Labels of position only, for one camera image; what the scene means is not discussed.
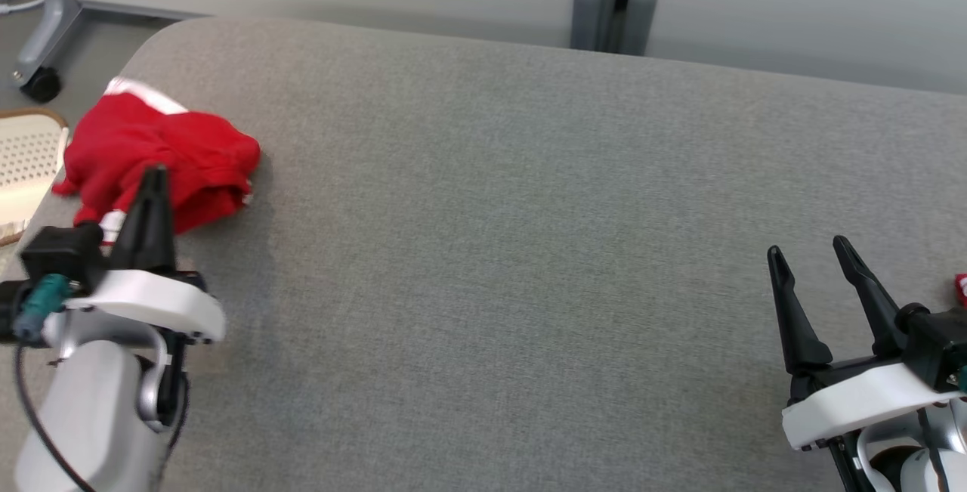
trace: perforated basket liner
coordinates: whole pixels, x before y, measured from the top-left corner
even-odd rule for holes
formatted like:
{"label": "perforated basket liner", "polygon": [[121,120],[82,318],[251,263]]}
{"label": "perforated basket liner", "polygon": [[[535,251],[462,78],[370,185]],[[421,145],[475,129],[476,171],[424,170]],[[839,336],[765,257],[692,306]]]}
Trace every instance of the perforated basket liner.
{"label": "perforated basket liner", "polygon": [[0,112],[0,224],[27,221],[63,165],[68,128],[43,109]]}

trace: black wheel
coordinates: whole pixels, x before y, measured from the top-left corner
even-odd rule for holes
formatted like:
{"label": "black wheel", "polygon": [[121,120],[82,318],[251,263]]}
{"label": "black wheel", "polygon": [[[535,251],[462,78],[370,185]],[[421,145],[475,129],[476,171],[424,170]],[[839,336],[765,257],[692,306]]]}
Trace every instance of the black wheel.
{"label": "black wheel", "polygon": [[873,460],[870,460],[870,465],[894,485],[894,490],[901,492],[901,471],[904,470],[904,462],[920,450],[921,447],[890,447],[874,456]]}
{"label": "black wheel", "polygon": [[20,91],[27,97],[38,103],[47,103],[60,93],[60,77],[57,70],[50,67],[37,69],[34,76],[31,76],[25,85],[20,86]]}

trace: gray metal bracket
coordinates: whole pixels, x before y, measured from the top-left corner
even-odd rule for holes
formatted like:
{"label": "gray metal bracket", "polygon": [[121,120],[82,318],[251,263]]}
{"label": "gray metal bracket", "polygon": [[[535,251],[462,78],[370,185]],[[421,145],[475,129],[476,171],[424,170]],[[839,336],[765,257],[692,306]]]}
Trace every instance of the gray metal bracket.
{"label": "gray metal bracket", "polygon": [[14,83],[25,85],[37,69],[52,57],[75,26],[81,9],[77,0],[44,0],[41,23],[27,39],[11,73]]}
{"label": "gray metal bracket", "polygon": [[628,0],[621,37],[619,41],[612,41],[616,27],[615,0],[574,0],[570,47],[610,51],[616,42],[616,54],[644,55],[656,6],[657,0]]}

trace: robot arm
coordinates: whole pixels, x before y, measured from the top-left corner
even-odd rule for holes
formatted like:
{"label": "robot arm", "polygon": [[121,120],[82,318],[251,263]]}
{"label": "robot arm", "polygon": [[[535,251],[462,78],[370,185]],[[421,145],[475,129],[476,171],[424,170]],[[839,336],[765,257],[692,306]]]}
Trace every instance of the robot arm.
{"label": "robot arm", "polygon": [[[833,362],[778,247],[768,261],[786,371],[783,429],[796,450],[829,448],[847,492],[967,490],[967,310],[902,309],[846,237],[833,240],[870,329],[873,356]],[[891,447],[884,447],[890,441]],[[897,441],[908,443],[895,447]]]}
{"label": "robot arm", "polygon": [[[17,342],[18,392],[34,427],[17,461],[22,492],[158,489],[187,417],[184,352],[224,338],[224,312],[203,279],[177,271],[164,168],[145,171],[110,258],[101,237],[96,224],[44,227],[20,254],[30,279],[0,286],[9,310],[0,324],[4,340]],[[57,275],[70,296],[53,312],[37,310],[39,286]],[[23,389],[25,347],[58,351],[36,413]],[[131,348],[148,348],[153,359]]]}

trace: gray fabric tabletop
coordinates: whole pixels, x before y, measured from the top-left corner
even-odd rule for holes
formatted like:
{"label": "gray fabric tabletop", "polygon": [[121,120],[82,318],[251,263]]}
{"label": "gray fabric tabletop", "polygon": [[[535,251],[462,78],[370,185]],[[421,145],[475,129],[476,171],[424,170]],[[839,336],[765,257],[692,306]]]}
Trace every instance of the gray fabric tabletop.
{"label": "gray fabric tabletop", "polygon": [[767,248],[842,358],[835,234],[901,304],[967,269],[960,96],[287,20],[176,24],[123,75],[264,151],[179,239],[229,326],[165,490],[836,490],[781,431]]}

